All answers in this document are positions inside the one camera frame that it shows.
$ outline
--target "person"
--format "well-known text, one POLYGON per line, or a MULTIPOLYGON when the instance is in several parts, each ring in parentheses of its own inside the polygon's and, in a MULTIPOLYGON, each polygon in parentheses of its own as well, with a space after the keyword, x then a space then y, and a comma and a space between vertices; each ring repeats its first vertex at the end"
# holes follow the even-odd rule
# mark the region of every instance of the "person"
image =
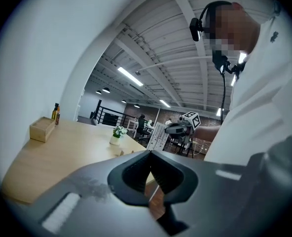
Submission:
POLYGON ((207 9, 204 32, 214 48, 247 56, 222 126, 194 131, 194 138, 212 142, 206 161, 247 165, 253 154, 292 136, 292 20, 275 6, 263 24, 236 2, 207 9))
POLYGON ((169 125, 171 123, 171 118, 169 118, 166 122, 165 125, 169 125))
POLYGON ((144 130, 145 127, 145 115, 141 114, 141 116, 138 118, 138 127, 136 129, 136 131, 140 134, 140 135, 150 135, 150 132, 147 132, 144 130))

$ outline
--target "brick wall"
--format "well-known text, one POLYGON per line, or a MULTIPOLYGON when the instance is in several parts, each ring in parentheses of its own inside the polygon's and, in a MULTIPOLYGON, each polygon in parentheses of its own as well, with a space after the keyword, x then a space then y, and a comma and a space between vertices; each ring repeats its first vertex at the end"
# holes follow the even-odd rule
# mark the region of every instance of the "brick wall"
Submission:
MULTIPOLYGON (((153 122, 156 119, 158 109, 154 107, 147 107, 147 106, 141 106, 140 108, 134 107, 134 105, 127 104, 126 108, 124 110, 125 114, 139 117, 141 114, 145 115, 145 119, 149 120, 151 119, 153 122)), ((163 110, 161 109, 157 118, 157 122, 164 124, 169 118, 171 118, 172 122, 177 122, 179 120, 179 117, 183 115, 184 113, 180 112, 174 112, 169 110, 163 110)), ((220 125, 220 121, 213 118, 206 118, 206 117, 200 117, 201 124, 200 126, 217 126, 220 125)), ((209 150, 211 143, 204 140, 194 139, 194 141, 197 144, 193 145, 193 149, 195 148, 195 153, 204 153, 209 150)))

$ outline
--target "white flower pot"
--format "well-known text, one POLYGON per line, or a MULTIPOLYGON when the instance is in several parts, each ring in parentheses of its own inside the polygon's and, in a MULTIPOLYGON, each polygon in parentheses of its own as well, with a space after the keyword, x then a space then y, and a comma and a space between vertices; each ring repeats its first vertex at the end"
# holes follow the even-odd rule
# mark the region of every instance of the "white flower pot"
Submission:
POLYGON ((120 138, 116 138, 116 137, 112 136, 110 139, 110 144, 115 145, 115 146, 120 145, 120 138))

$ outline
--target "ear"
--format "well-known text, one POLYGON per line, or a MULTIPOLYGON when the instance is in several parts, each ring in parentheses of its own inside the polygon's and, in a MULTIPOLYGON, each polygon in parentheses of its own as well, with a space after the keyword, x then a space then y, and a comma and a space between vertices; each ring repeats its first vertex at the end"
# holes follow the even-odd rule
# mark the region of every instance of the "ear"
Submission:
POLYGON ((235 10, 244 10, 244 8, 237 2, 231 4, 235 10))

